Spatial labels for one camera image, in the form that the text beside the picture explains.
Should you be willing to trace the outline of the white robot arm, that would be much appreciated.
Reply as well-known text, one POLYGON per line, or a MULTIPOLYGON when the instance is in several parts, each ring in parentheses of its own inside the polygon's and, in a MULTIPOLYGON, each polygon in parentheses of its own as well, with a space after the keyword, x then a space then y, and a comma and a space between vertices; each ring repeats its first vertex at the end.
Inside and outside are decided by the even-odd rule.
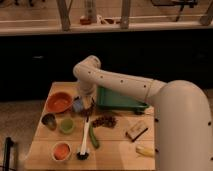
POLYGON ((213 171, 213 114, 197 85, 104 71, 93 55, 77 63, 73 75, 82 95, 99 85, 154 107, 156 171, 213 171))

